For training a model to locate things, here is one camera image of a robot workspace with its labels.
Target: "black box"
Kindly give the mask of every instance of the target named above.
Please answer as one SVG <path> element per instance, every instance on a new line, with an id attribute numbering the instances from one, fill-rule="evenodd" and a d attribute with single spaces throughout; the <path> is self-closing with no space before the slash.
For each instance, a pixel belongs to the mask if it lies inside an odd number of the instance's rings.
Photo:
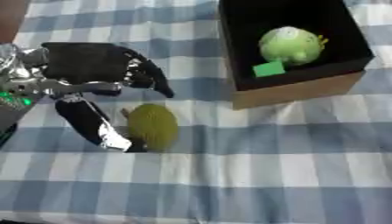
<path id="1" fill-rule="evenodd" d="M 359 79 L 358 72 L 363 71 L 374 57 L 342 0 L 220 0 L 219 11 L 221 38 L 229 69 L 232 70 L 235 92 L 242 95 L 261 88 L 289 87 L 297 83 L 303 86 L 308 81 L 341 75 L 354 74 Z M 286 68 L 287 73 L 284 74 L 256 78 L 252 67 L 266 62 L 259 52 L 259 39 L 266 32 L 282 26 L 294 26 L 323 35 L 329 42 L 320 57 L 310 64 Z M 315 94 L 298 99 L 324 95 Z M 267 104 L 291 100 L 282 99 Z"/>

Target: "cardboard box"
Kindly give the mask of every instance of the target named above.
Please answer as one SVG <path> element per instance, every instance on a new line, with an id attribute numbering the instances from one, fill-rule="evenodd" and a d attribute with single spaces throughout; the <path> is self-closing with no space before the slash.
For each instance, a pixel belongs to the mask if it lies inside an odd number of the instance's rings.
<path id="1" fill-rule="evenodd" d="M 374 57 L 342 0 L 220 0 L 219 14 L 234 109 L 344 94 Z M 330 41 L 316 61 L 256 78 L 252 67 L 267 62 L 259 53 L 260 37 L 287 25 Z"/>

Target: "green plush toy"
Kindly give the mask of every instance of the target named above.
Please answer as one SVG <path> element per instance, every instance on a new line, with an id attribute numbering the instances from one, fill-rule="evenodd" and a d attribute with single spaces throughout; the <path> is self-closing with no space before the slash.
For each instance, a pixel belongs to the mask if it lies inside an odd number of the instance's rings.
<path id="1" fill-rule="evenodd" d="M 131 112 L 123 108 L 122 114 L 128 118 L 129 135 L 143 139 L 150 150 L 163 151 L 177 139 L 177 119 L 164 106 L 144 104 Z"/>
<path id="2" fill-rule="evenodd" d="M 328 39 L 292 26 L 267 32 L 259 41 L 262 56 L 285 66 L 301 66 L 316 60 Z"/>

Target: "blue and white tablecloth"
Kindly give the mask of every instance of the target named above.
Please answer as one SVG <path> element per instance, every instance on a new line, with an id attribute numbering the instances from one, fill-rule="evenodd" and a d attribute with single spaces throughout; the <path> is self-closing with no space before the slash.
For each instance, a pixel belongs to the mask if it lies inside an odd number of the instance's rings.
<path id="1" fill-rule="evenodd" d="M 177 93 L 88 95 L 164 104 L 165 154 L 107 152 L 44 99 L 0 153 L 0 217 L 48 223 L 392 223 L 392 4 L 347 0 L 377 58 L 349 94 L 233 111 L 216 0 L 33 0 L 15 42 L 113 42 L 159 64 Z"/>

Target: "green tag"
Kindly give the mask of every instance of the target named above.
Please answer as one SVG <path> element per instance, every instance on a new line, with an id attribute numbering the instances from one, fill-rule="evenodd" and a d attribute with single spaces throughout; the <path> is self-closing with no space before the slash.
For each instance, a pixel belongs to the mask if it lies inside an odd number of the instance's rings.
<path id="1" fill-rule="evenodd" d="M 286 73 L 286 71 L 284 71 L 284 65 L 280 60 L 253 66 L 253 72 L 255 73 L 255 77 L 265 77 L 274 74 Z"/>

